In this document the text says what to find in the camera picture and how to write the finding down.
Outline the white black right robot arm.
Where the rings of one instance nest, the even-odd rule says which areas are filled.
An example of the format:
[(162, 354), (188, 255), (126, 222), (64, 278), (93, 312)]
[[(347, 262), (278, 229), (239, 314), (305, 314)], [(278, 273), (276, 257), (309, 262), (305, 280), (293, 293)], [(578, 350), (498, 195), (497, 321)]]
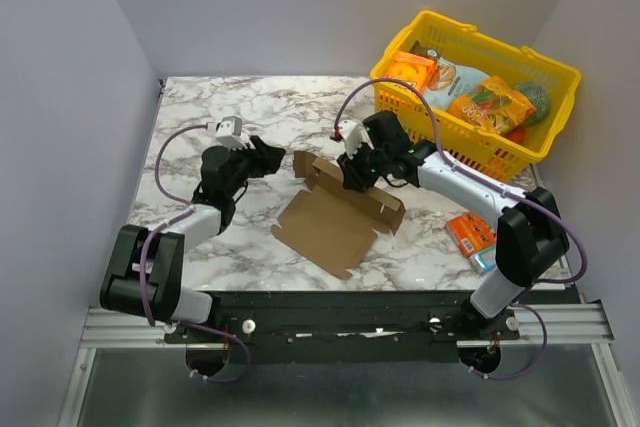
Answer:
[(478, 215), (496, 234), (496, 265), (466, 301), (460, 326), (480, 339), (496, 317), (542, 278), (568, 250), (553, 195), (526, 192), (468, 169), (429, 140), (414, 143), (395, 113), (377, 112), (362, 123), (344, 120), (334, 131), (345, 151), (338, 158), (347, 190), (364, 193), (393, 176), (447, 197)]

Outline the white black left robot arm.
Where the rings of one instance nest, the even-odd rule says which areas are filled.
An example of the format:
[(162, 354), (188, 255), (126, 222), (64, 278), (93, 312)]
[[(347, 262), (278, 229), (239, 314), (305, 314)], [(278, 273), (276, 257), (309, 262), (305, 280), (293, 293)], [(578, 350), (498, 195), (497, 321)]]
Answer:
[(187, 206), (155, 227), (120, 229), (101, 285), (102, 308), (155, 322), (187, 322), (201, 342), (214, 340), (222, 327), (213, 298), (182, 285), (188, 251), (223, 233), (236, 212), (236, 193), (248, 181), (276, 173), (286, 150), (249, 137), (249, 145), (222, 145), (201, 155), (200, 181)]

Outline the brown cardboard box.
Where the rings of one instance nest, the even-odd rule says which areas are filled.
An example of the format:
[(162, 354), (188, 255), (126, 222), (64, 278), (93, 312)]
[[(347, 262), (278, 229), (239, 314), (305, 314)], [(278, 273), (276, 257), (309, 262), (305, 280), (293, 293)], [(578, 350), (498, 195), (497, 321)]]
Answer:
[(340, 168), (311, 152), (294, 153), (293, 171), (306, 188), (278, 216), (272, 235), (330, 275), (349, 279), (379, 233), (397, 232), (403, 202), (377, 187), (344, 189)]

